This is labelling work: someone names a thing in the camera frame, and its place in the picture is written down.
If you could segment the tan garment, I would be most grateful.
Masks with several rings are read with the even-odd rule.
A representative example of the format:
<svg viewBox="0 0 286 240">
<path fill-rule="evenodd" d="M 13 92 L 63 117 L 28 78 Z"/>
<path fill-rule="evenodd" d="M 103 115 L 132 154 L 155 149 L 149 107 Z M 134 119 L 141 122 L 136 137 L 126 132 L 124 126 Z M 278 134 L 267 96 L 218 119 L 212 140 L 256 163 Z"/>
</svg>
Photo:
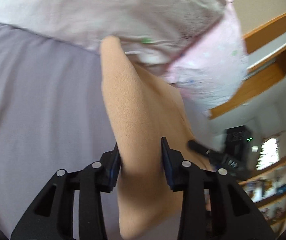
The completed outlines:
<svg viewBox="0 0 286 240">
<path fill-rule="evenodd" d="M 120 40 L 106 37 L 100 46 L 102 95 L 119 148 L 120 233 L 134 239 L 179 211 L 183 195 L 167 185 L 161 138 L 204 170 L 209 161 L 187 148 L 194 138 L 182 97 L 173 86 L 131 63 Z"/>
</svg>

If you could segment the window with curtain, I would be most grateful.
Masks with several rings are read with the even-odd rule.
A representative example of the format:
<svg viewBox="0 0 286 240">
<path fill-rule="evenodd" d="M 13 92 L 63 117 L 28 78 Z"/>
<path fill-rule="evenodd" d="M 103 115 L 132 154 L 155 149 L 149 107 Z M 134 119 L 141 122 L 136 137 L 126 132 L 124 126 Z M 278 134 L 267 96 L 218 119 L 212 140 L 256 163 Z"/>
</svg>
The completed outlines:
<svg viewBox="0 0 286 240">
<path fill-rule="evenodd" d="M 261 151 L 257 160 L 256 169 L 265 168 L 277 163 L 280 160 L 279 144 L 277 138 L 270 138 L 261 145 Z"/>
</svg>

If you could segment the wooden bookshelf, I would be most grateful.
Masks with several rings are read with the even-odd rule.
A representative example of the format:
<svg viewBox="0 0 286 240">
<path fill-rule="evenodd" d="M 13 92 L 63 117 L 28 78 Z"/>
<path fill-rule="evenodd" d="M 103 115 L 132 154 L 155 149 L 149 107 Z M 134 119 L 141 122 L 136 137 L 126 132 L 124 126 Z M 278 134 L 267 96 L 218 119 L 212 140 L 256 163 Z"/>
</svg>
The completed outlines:
<svg viewBox="0 0 286 240">
<path fill-rule="evenodd" d="M 279 237 L 286 221 L 286 156 L 239 184 Z"/>
</svg>

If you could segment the pink floral pillow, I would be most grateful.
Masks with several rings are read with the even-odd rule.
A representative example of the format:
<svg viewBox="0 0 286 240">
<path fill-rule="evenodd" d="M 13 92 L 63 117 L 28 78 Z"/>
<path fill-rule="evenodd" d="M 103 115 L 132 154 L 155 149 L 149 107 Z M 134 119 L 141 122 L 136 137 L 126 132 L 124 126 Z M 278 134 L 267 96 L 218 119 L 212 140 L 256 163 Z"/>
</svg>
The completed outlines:
<svg viewBox="0 0 286 240">
<path fill-rule="evenodd" d="M 203 112 L 228 102 L 242 85 L 249 66 L 234 0 L 225 1 L 223 17 L 162 75 Z"/>
</svg>

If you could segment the lavender bed sheet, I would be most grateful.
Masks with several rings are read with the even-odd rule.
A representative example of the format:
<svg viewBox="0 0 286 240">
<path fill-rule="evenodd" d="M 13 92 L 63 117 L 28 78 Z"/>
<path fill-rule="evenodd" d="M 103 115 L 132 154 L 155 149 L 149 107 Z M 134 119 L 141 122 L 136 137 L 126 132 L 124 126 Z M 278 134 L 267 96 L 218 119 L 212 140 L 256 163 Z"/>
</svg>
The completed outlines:
<svg viewBox="0 0 286 240">
<path fill-rule="evenodd" d="M 0 24 L 0 230 L 10 237 L 43 186 L 113 149 L 100 57 Z"/>
</svg>

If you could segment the wooden headboard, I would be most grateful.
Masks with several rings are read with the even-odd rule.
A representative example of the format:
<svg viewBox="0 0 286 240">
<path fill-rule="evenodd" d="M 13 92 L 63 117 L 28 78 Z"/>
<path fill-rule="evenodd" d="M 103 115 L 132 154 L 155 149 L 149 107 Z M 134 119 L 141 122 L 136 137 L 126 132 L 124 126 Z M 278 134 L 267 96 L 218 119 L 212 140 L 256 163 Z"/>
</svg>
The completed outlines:
<svg viewBox="0 0 286 240">
<path fill-rule="evenodd" d="M 226 103 L 209 111 L 216 119 L 267 91 L 286 77 L 286 13 L 244 35 L 250 66 L 246 79 Z"/>
</svg>

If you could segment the tree print pillow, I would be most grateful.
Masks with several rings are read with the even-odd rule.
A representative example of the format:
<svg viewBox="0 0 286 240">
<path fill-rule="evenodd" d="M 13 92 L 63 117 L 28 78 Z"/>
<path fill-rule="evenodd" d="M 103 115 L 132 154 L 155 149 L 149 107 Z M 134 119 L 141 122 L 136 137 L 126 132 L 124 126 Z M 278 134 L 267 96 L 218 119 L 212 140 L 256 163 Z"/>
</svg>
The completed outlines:
<svg viewBox="0 0 286 240">
<path fill-rule="evenodd" d="M 120 39 L 146 66 L 169 63 L 224 14 L 225 0 L 0 0 L 0 23 L 98 50 Z"/>
</svg>

